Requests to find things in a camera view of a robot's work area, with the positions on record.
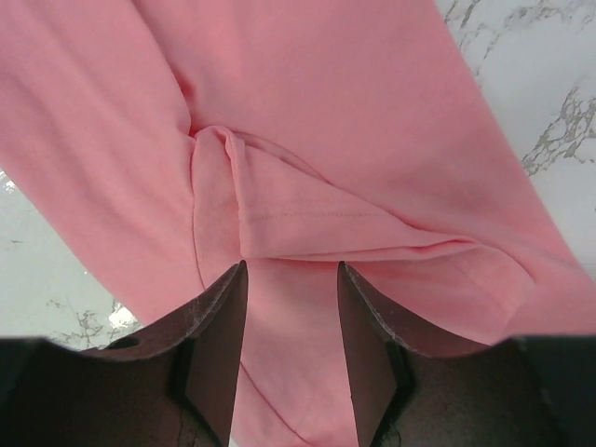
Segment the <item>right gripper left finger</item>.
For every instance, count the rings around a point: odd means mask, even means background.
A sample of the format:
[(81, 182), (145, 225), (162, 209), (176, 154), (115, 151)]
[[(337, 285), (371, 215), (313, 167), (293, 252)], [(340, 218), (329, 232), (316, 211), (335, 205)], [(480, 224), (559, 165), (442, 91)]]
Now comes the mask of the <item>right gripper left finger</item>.
[(101, 353), (115, 373), (102, 446), (226, 446), (248, 304), (233, 265), (201, 295)]

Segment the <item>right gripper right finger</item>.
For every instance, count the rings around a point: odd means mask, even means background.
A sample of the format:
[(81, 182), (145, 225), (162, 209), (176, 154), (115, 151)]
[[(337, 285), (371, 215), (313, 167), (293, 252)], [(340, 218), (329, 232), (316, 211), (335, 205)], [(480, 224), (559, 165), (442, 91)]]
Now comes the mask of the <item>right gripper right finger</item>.
[(337, 297), (360, 446), (379, 446), (412, 398), (411, 355), (449, 359), (487, 348), (394, 302), (344, 262), (337, 269)]

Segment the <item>pink t shirt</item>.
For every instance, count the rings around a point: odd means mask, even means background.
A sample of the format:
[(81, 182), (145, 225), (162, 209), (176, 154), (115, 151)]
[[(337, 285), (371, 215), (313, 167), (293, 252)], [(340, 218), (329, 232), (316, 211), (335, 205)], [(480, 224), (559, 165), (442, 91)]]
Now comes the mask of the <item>pink t shirt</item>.
[(356, 444), (342, 261), (485, 345), (595, 331), (431, 1), (5, 1), (1, 166), (144, 323), (246, 261), (242, 446)]

